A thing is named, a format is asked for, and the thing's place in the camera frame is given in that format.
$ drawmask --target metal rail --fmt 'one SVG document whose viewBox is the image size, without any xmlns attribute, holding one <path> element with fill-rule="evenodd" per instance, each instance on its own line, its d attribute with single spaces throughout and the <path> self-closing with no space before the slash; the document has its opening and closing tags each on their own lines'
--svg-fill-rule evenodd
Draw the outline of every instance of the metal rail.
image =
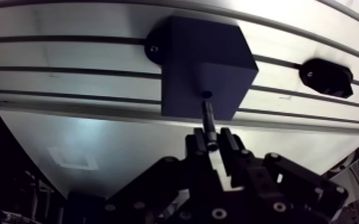
<svg viewBox="0 0 359 224">
<path fill-rule="evenodd" d="M 78 117 L 122 122 L 158 123 L 162 125 L 194 126 L 200 124 L 199 119 L 163 117 L 158 112 L 127 110 L 122 108 L 89 107 L 88 105 L 67 105 L 56 103 L 19 103 L 0 102 L 0 111 L 20 111 L 25 113 L 47 114 L 65 117 Z M 261 122 L 254 120 L 216 121 L 216 125 L 232 127 L 255 127 L 276 130 L 298 130 L 309 132 L 345 133 L 359 135 L 359 129 L 327 127 L 315 125 L 297 125 L 280 122 Z"/>
<path fill-rule="evenodd" d="M 178 0 L 0 0 L 0 8 L 16 7 L 23 5 L 38 5 L 38 4 L 57 4 L 57 3 L 78 3 L 78 2 L 100 2 L 100 3 L 121 3 L 121 4 L 134 4 L 134 5 L 150 5 L 157 7 L 177 8 L 181 10 L 190 10 L 200 13 L 208 13 L 220 15 L 223 17 L 234 18 L 237 20 L 248 21 L 262 26 L 271 27 L 277 30 L 282 30 L 297 36 L 317 41 L 319 43 L 331 46 L 340 51 L 349 53 L 359 58 L 359 51 L 343 45 L 339 42 L 333 41 L 324 36 L 320 36 L 313 32 L 300 29 L 295 26 L 290 26 L 285 23 L 280 23 L 268 18 L 263 18 L 257 15 L 251 15 L 240 11 L 229 10 L 226 8 L 216 7 L 206 4 L 198 4 L 194 2 L 178 1 Z"/>
<path fill-rule="evenodd" d="M 69 99 L 90 99 L 90 100 L 99 100 L 99 101 L 108 101 L 108 102 L 127 102 L 127 103 L 148 104 L 148 105 L 161 105 L 160 101 L 151 100 L 151 99 L 102 97 L 102 96 L 95 96 L 95 95 L 61 94 L 61 93 L 55 93 L 55 92 L 30 92 L 30 91 L 0 90 L 0 94 L 28 95 L 28 96 L 35 96 L 35 97 L 56 97 L 56 98 L 69 98 Z M 279 112 L 279 111 L 255 110 L 255 109 L 248 109 L 248 108 L 239 108 L 237 111 L 242 112 L 242 113 L 266 114 L 266 115 L 275 115 L 275 116 L 325 120 L 325 121 L 330 121 L 330 122 L 344 122 L 344 123 L 359 124 L 359 120 L 339 119 L 339 118 L 333 118 L 333 117 L 313 116 L 313 115 L 307 115 L 307 114 L 285 113 L 285 112 Z"/>
</svg>

